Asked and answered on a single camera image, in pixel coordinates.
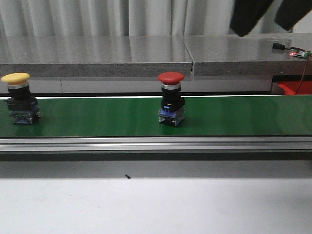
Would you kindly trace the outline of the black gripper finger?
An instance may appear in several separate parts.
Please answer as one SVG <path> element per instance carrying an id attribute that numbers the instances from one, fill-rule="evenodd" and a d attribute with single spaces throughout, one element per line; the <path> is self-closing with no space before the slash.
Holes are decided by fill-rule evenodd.
<path id="1" fill-rule="evenodd" d="M 258 24 L 273 0 L 236 0 L 230 21 L 230 29 L 244 37 Z"/>
<path id="2" fill-rule="evenodd" d="M 283 0 L 274 22 L 289 31 L 312 10 L 312 0 Z"/>

